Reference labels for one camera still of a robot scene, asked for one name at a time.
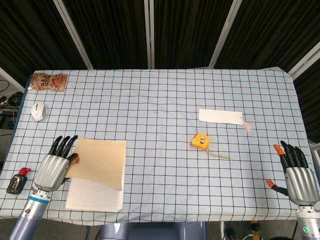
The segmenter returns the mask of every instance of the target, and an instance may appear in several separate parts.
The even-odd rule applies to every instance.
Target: snack bag
[[[46,74],[46,73],[34,73],[31,79],[30,86],[37,90],[52,89],[62,92],[67,86],[68,74]]]

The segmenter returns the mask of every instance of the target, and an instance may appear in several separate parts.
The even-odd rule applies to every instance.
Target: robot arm
[[[33,181],[38,189],[29,196],[9,237],[10,240],[32,239],[39,221],[50,202],[51,193],[65,182],[65,176],[70,163],[73,160],[76,163],[79,162],[77,153],[73,153],[67,157],[77,138],[77,135],[71,139],[67,136],[59,145],[62,139],[62,136],[59,136],[53,142]]]
[[[267,179],[269,187],[279,193],[289,196],[298,205],[296,217],[303,240],[320,240],[320,212],[314,204],[320,201],[316,179],[308,168],[304,153],[298,148],[281,141],[284,151],[274,145],[283,167],[286,188],[278,187]]]

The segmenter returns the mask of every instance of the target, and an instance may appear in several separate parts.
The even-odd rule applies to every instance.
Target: yellow tape measure
[[[198,148],[198,149],[202,149],[205,150],[209,155],[214,156],[214,157],[218,157],[218,158],[222,158],[222,159],[231,159],[228,156],[220,156],[218,154],[214,154],[212,152],[209,151],[209,137],[204,134],[204,133],[198,133],[194,136],[194,138],[191,140],[191,145]]]

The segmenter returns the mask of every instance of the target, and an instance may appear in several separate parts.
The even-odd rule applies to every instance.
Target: white mouse
[[[36,102],[31,108],[31,115],[36,122],[44,119],[46,116],[45,104],[43,102]]]

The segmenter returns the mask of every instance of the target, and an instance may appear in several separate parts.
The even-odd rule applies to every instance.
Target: grid pattern tablecloth
[[[295,215],[273,144],[311,152],[292,78],[268,70],[63,70],[64,92],[27,93],[0,176],[0,216],[18,217],[35,172],[59,135],[126,140],[123,209],[119,213],[65,209],[70,182],[52,195],[44,218],[82,225],[150,221],[274,220]],[[34,122],[31,107],[44,101],[47,116]],[[199,109],[243,112],[255,130],[200,122]],[[210,138],[216,159],[190,146],[196,133]],[[22,167],[32,169],[20,195],[6,193]]]

